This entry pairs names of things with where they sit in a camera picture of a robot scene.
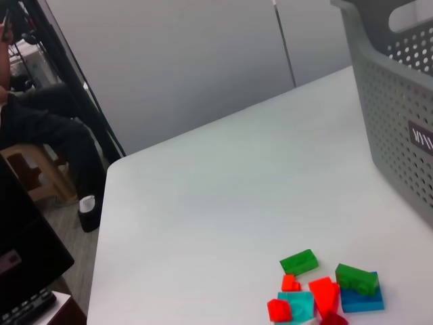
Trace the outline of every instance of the person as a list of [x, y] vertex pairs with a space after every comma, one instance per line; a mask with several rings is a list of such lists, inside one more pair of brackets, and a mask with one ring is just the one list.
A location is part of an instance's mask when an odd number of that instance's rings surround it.
[[[0, 24], [0, 35], [3, 29]], [[82, 123], [49, 112], [58, 110], [56, 106], [62, 104], [71, 105], [70, 97], [59, 96], [59, 92], [38, 96], [37, 90], [16, 96], [7, 91], [11, 76], [8, 52], [13, 40], [11, 28], [6, 39], [10, 41], [0, 40], [0, 150], [21, 143], [48, 144], [62, 154], [69, 163], [78, 195], [78, 216], [83, 230], [93, 231], [99, 227], [106, 180], [95, 142]]]

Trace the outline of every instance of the floor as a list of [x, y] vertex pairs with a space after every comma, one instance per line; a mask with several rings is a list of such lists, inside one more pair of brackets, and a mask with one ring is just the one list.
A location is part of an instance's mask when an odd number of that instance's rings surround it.
[[78, 203], [64, 206], [54, 199], [47, 199], [37, 202], [37, 206], [74, 257], [75, 264], [66, 271], [64, 278], [87, 315], [99, 229], [84, 233], [76, 213]]

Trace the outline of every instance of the teal lego brick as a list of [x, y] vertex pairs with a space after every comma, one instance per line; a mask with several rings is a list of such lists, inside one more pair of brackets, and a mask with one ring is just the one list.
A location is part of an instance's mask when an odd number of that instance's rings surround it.
[[283, 259], [279, 263], [286, 274], [293, 274], [295, 276], [319, 266], [319, 262], [311, 249], [307, 249], [306, 251], [295, 254], [287, 259]]
[[360, 295], [373, 296], [379, 285], [377, 274], [356, 269], [345, 264], [338, 264], [336, 278], [340, 288], [353, 289]]
[[275, 324], [295, 325], [314, 318], [314, 296], [311, 292], [279, 292], [278, 299], [289, 302], [292, 310], [292, 321]]
[[375, 311], [385, 309], [380, 283], [373, 296], [363, 296], [353, 289], [340, 289], [341, 307], [345, 313], [357, 313], [360, 311]]

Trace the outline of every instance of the wooden stool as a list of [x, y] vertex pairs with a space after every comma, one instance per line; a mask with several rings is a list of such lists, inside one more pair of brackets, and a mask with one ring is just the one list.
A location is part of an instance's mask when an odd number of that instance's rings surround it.
[[[44, 148], [32, 144], [17, 144], [0, 153], [33, 201], [50, 196], [57, 196], [63, 203], [74, 202], [77, 199], [74, 185], [68, 176], [68, 163], [59, 155], [58, 159], [53, 160]], [[37, 167], [28, 166], [23, 154], [29, 155]], [[66, 166], [65, 171], [58, 169], [60, 165]], [[47, 185], [39, 181], [41, 173], [48, 179]]]

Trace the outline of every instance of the gray wall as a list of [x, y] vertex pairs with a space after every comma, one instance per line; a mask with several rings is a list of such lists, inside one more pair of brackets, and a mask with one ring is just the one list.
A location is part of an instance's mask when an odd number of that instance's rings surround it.
[[292, 88], [271, 0], [47, 0], [128, 154]]
[[340, 10], [329, 0], [276, 0], [296, 84], [350, 66]]

